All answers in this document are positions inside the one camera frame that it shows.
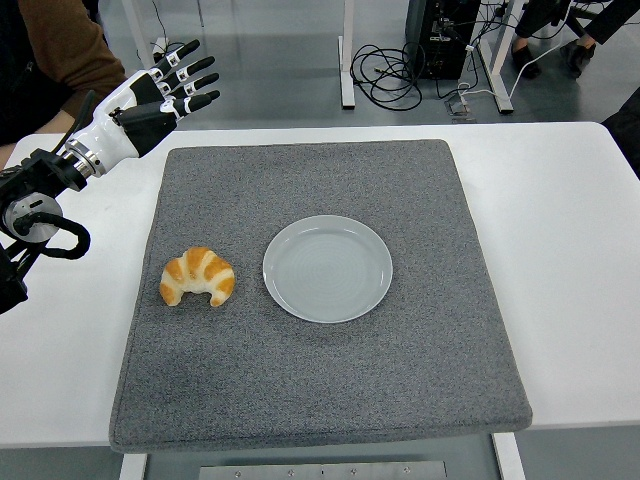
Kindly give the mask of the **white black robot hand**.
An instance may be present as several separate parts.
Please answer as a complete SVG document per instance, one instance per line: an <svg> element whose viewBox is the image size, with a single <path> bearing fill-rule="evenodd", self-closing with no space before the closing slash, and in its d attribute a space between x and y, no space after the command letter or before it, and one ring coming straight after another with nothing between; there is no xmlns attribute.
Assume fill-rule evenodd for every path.
<svg viewBox="0 0 640 480"><path fill-rule="evenodd" d="M65 151L76 158L75 168L84 177L100 177L124 159L144 157L179 121L220 96L203 90L219 78L216 72L203 73L214 57L184 63L199 46L193 40L132 74L99 103L91 123L70 136Z"/></svg>

